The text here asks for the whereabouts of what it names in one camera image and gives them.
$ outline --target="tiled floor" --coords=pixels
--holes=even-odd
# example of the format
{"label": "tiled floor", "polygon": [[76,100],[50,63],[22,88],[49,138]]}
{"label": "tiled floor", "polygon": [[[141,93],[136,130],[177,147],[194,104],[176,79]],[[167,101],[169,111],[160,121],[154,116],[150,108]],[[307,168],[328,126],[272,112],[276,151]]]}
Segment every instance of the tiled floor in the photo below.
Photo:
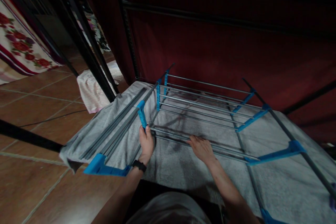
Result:
{"label": "tiled floor", "polygon": [[[69,59],[79,73],[87,69],[78,54]],[[126,88],[119,85],[120,92]],[[34,123],[81,110],[85,106],[67,66],[0,86],[0,119],[61,144],[94,114],[82,111]],[[91,223],[123,179],[82,171],[74,175],[58,153],[0,135],[1,223]]]}

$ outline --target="gray towel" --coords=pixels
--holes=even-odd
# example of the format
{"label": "gray towel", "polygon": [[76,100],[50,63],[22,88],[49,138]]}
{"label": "gray towel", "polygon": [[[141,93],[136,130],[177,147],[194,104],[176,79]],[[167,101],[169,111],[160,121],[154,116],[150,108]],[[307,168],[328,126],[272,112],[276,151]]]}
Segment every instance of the gray towel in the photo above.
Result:
{"label": "gray towel", "polygon": [[[135,82],[124,93],[118,95],[114,102],[101,110],[62,148],[60,153],[62,160],[69,166],[73,164],[72,162],[89,163],[94,155],[89,160],[80,160],[79,156],[142,87],[150,89],[151,85]],[[170,96],[181,98],[180,95],[172,93]],[[180,107],[190,107],[190,105],[170,99],[166,99],[165,103]],[[178,109],[167,106],[162,108],[181,113]],[[192,106],[192,109],[231,119],[229,114],[225,115],[195,106]],[[155,112],[156,92],[153,92],[145,105],[145,115],[148,123]],[[243,107],[239,112],[253,115],[256,111]],[[326,178],[330,182],[335,182],[336,165],[334,161],[285,115],[280,112],[275,113],[307,150],[309,156],[318,165]],[[184,114],[233,126],[230,122],[219,121],[191,112],[184,112]],[[235,116],[237,121],[245,121],[246,119]],[[140,120],[137,117],[107,163],[108,166],[124,169],[131,162],[131,158],[139,144],[140,125]],[[157,128],[184,136],[190,134],[199,135],[223,147],[229,146],[232,149],[240,149],[236,133],[232,129],[180,117],[164,111],[159,112],[154,125]],[[116,131],[117,129],[111,133],[96,153],[100,152]],[[269,113],[241,131],[240,135],[247,153],[253,156],[261,156],[285,149],[288,147],[289,142],[286,134]],[[254,214],[261,216],[246,165],[225,157],[218,156],[217,158]],[[301,155],[253,166],[252,171],[265,208],[273,218],[287,223],[336,223],[336,213],[329,207],[329,193]],[[187,146],[157,139],[155,151],[144,174],[144,179],[164,186],[186,190],[217,204],[223,203],[206,166],[196,158],[192,149]]]}

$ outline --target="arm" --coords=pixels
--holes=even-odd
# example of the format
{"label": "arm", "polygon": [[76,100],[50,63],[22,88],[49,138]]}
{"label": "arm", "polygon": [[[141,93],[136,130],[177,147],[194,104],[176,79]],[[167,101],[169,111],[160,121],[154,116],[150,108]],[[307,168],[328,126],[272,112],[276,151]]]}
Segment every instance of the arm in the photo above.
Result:
{"label": "arm", "polygon": [[191,145],[195,155],[205,163],[216,183],[229,214],[230,221],[236,224],[259,224],[258,219],[215,157],[210,142],[193,135],[189,138],[190,140],[187,143]]}
{"label": "arm", "polygon": [[[149,126],[146,127],[146,133],[143,127],[140,126],[139,136],[142,153],[138,160],[147,166],[154,150],[154,141]],[[134,167],[126,176],[124,183],[118,187],[92,223],[122,223],[142,175],[143,171]]]}

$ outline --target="wrist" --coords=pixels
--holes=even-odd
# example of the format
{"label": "wrist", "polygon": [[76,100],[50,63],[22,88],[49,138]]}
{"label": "wrist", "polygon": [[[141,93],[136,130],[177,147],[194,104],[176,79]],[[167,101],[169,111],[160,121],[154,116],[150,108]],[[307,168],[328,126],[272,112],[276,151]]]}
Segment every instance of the wrist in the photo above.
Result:
{"label": "wrist", "polygon": [[216,166],[219,163],[218,159],[216,157],[213,157],[205,162],[205,165],[208,169]]}
{"label": "wrist", "polygon": [[150,160],[150,155],[142,153],[138,159],[139,162],[143,163],[145,166],[148,165]]}

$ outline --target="drying rack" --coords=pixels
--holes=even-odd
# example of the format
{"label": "drying rack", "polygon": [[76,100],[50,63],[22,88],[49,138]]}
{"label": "drying rack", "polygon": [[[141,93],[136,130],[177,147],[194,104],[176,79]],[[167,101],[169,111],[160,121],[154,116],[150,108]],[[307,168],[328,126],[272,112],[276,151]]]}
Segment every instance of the drying rack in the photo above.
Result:
{"label": "drying rack", "polygon": [[[176,114],[178,116],[186,117],[186,118],[193,119],[193,120],[199,120],[199,121],[203,121],[203,122],[206,122],[206,123],[215,124],[215,125],[220,126],[220,127],[225,127],[225,128],[232,129],[236,132],[242,152],[232,150],[232,149],[229,149],[229,148],[225,148],[225,147],[222,147],[222,146],[219,146],[219,145],[211,144],[212,148],[213,148],[213,152],[214,152],[215,155],[223,156],[223,157],[226,157],[226,158],[229,158],[229,159],[233,159],[233,160],[236,160],[236,161],[239,161],[239,162],[246,163],[247,170],[248,170],[251,182],[252,182],[252,186],[253,186],[254,192],[256,194],[256,197],[257,197],[257,200],[258,200],[258,203],[259,203],[259,207],[260,207],[260,211],[262,213],[262,216],[264,218],[265,223],[283,223],[283,222],[274,220],[270,216],[268,211],[265,209],[263,201],[262,201],[261,196],[260,196],[260,193],[259,193],[258,188],[256,186],[256,181],[254,179],[251,167],[254,166],[254,165],[261,164],[261,163],[274,161],[274,160],[277,160],[277,159],[287,158],[287,157],[291,157],[291,156],[294,156],[294,155],[301,154],[303,156],[303,158],[306,160],[306,162],[309,164],[309,166],[312,168],[314,173],[317,175],[317,177],[320,179],[322,184],[325,186],[325,188],[330,193],[330,207],[332,207],[332,204],[336,200],[336,192],[333,189],[333,186],[328,182],[328,180],[325,178],[325,176],[322,174],[322,172],[318,169],[316,164],[309,157],[309,155],[307,154],[307,151],[293,137],[293,135],[284,126],[284,124],[281,122],[281,120],[278,118],[278,116],[274,113],[274,111],[270,108],[270,106],[268,104],[266,104],[266,102],[261,98],[259,93],[247,82],[247,80],[243,79],[243,81],[250,88],[249,92],[242,91],[242,90],[237,90],[237,89],[233,89],[233,88],[228,88],[228,87],[223,87],[223,86],[219,86],[219,85],[214,85],[214,84],[210,84],[210,83],[206,83],[206,82],[191,80],[191,79],[187,79],[187,78],[183,78],[183,77],[179,77],[179,76],[175,76],[175,75],[170,75],[169,71],[173,66],[174,66],[174,64],[172,64],[165,71],[165,73],[161,76],[161,78],[159,78],[157,80],[157,82],[149,90],[147,95],[143,98],[143,100],[141,100],[138,103],[137,107],[134,109],[134,111],[131,113],[131,115],[123,122],[123,124],[119,127],[117,132],[112,136],[110,141],[104,146],[104,148],[101,150],[101,152],[98,153],[93,158],[91,163],[85,169],[84,173],[94,174],[94,175],[116,175],[116,176],[126,176],[128,174],[128,172],[131,169],[131,165],[132,165],[133,161],[135,160],[135,158],[137,156],[137,153],[140,150],[140,145],[138,146],[135,153],[133,154],[131,162],[126,166],[125,169],[118,169],[118,168],[115,168],[115,167],[109,167],[109,166],[106,165],[106,163],[110,159],[110,157],[112,156],[114,150],[117,148],[118,144],[120,143],[120,141],[122,140],[122,138],[124,137],[124,135],[126,134],[126,132],[128,131],[128,129],[130,128],[130,126],[132,125],[133,121],[135,120],[135,118],[137,116],[140,117],[140,121],[141,121],[142,126],[144,128],[146,127],[147,121],[146,121],[146,116],[145,116],[145,113],[144,113],[144,106],[146,104],[146,101],[148,100],[148,98],[150,97],[152,92],[154,91],[154,89],[156,89],[156,113],[155,113],[154,117],[152,118],[152,120],[149,124],[150,127],[151,127],[151,130],[155,132],[155,137],[156,138],[164,139],[164,140],[167,140],[167,141],[175,142],[177,144],[181,144],[181,145],[185,145],[185,146],[190,147],[190,145],[186,143],[186,140],[189,140],[188,137],[178,135],[178,134],[175,134],[175,133],[171,133],[171,132],[168,132],[168,131],[165,131],[165,130],[162,130],[162,129],[158,129],[158,128],[155,127],[154,121],[155,121],[155,119],[156,119],[156,117],[157,117],[157,115],[160,111]],[[214,93],[209,93],[209,92],[204,92],[204,91],[197,90],[197,89],[191,89],[191,88],[184,87],[184,86],[174,85],[174,84],[171,84],[171,83],[168,82],[168,77],[180,78],[180,79],[184,79],[184,80],[187,80],[187,81],[198,82],[198,83],[202,83],[202,84],[205,84],[205,85],[211,85],[211,86],[215,86],[215,87],[218,87],[218,88],[228,89],[228,90],[231,90],[231,91],[242,92],[242,93],[246,94],[246,98],[244,100],[239,100],[239,99],[232,98],[232,97],[220,96],[220,95],[217,95],[217,94],[214,94]],[[81,158],[84,158],[84,157],[85,158],[90,158],[93,155],[93,153],[97,150],[97,148],[100,146],[100,144],[106,139],[106,137],[109,135],[109,133],[111,133],[112,130],[118,125],[118,123],[127,114],[127,112],[130,111],[130,109],[137,102],[137,100],[142,96],[143,93],[144,93],[144,89],[140,90],[140,92],[123,109],[123,111],[113,120],[113,122],[104,130],[104,132],[96,139],[96,141],[94,141],[92,143],[92,145],[83,153]],[[170,93],[178,94],[178,95],[182,95],[182,96],[186,96],[186,97],[198,98],[200,100],[204,100],[204,101],[207,101],[207,102],[212,102],[212,103],[215,103],[215,104],[216,103],[221,104],[222,106],[221,107],[219,107],[219,106],[216,107],[216,106],[210,106],[210,105],[206,105],[206,104],[200,104],[200,103],[197,103],[197,102],[194,102],[194,101],[172,97],[172,96],[169,95]],[[263,104],[262,107],[258,107],[258,106],[248,104],[248,101],[254,95],[256,97],[258,97],[259,100],[262,102],[262,104]],[[189,108],[179,107],[179,106],[176,106],[176,105],[165,103],[165,100],[167,100],[167,99],[172,99],[174,101],[177,101],[177,102],[180,102],[180,103],[183,103],[183,104],[189,104],[189,105],[193,105],[193,106],[196,106],[196,107],[201,107],[201,108],[204,108],[204,109],[206,108],[206,109],[213,110],[213,111],[216,111],[216,112],[221,112],[223,114],[229,114],[230,117],[231,117],[231,120],[227,119],[227,118],[214,116],[214,115],[211,115],[211,114],[206,114],[206,113],[203,113],[203,112],[200,112],[200,111],[194,111],[194,110],[191,110]],[[184,114],[181,114],[181,113],[166,110],[166,109],[162,108],[163,106],[173,107],[175,109],[180,109],[182,111],[188,111],[188,112],[192,112],[192,113],[196,113],[196,114],[201,114],[201,115],[206,116],[206,117],[212,117],[212,118],[215,118],[215,119],[219,119],[219,120],[222,120],[222,121],[225,121],[225,122],[232,123],[232,126],[228,126],[228,125],[224,125],[224,124],[218,124],[218,123],[207,121],[207,120],[204,120],[204,119],[200,119],[200,118],[192,117],[192,116],[189,116],[189,115],[184,115]],[[250,115],[246,115],[246,114],[243,114],[243,113],[239,113],[238,111],[242,107],[247,107],[247,108],[255,110],[255,114],[250,116]],[[248,127],[249,125],[251,125],[253,122],[258,120],[259,118],[261,118],[266,113],[270,113],[273,116],[273,118],[277,121],[279,126],[282,128],[282,130],[286,133],[286,135],[290,139],[290,141],[288,143],[288,147],[284,150],[272,152],[272,153],[269,153],[267,155],[263,155],[263,156],[259,156],[259,157],[248,155],[245,152],[245,148],[244,148],[244,145],[243,145],[243,142],[241,140],[239,132],[242,131],[243,129],[245,129],[246,127]],[[245,117],[245,118],[247,118],[247,120],[245,122],[240,122],[240,121],[235,120],[236,117]]]}

